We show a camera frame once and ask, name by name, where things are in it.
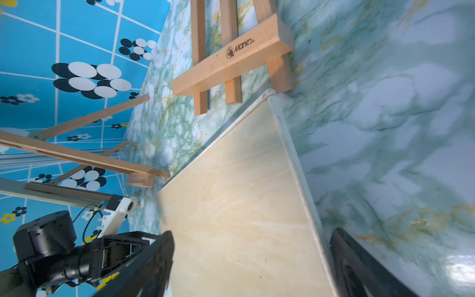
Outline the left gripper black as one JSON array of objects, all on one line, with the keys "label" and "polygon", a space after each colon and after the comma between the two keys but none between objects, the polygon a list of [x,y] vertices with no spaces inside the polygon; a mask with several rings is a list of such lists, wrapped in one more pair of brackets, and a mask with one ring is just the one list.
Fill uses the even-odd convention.
[{"label": "left gripper black", "polygon": [[27,291],[44,288],[53,293],[64,283],[97,287],[101,279],[120,271],[159,237],[131,231],[76,246],[69,212],[59,211],[20,226],[13,243],[17,271]]}]

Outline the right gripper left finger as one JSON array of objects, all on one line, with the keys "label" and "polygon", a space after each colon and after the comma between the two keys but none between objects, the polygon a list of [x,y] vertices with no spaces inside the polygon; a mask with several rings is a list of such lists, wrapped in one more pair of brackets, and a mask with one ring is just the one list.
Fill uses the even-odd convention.
[{"label": "right gripper left finger", "polygon": [[143,231],[129,232],[135,239],[144,239],[145,247],[119,275],[96,297],[162,297],[165,294],[173,265],[174,238],[171,231],[154,235]]}]

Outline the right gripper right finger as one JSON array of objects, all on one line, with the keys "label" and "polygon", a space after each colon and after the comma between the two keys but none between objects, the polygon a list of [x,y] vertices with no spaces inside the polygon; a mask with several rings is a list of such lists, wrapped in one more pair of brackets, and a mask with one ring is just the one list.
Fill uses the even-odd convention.
[{"label": "right gripper right finger", "polygon": [[344,229],[334,229],[330,249],[342,297],[416,296]]}]

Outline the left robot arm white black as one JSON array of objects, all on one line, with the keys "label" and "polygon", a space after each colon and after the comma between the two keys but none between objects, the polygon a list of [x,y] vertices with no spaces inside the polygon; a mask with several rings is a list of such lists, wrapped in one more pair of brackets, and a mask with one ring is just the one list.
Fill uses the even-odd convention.
[{"label": "left robot arm white black", "polygon": [[95,288],[120,272],[159,237],[143,231],[106,235],[81,246],[69,212],[55,212],[18,227],[13,243],[18,263],[1,272],[1,296],[52,295],[66,284]]}]

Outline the plywood board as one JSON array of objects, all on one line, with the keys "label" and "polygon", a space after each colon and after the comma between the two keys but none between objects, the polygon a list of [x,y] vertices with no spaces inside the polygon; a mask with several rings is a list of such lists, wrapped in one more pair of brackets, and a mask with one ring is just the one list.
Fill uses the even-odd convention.
[{"label": "plywood board", "polygon": [[335,297],[329,244],[266,91],[157,193],[176,297]]}]

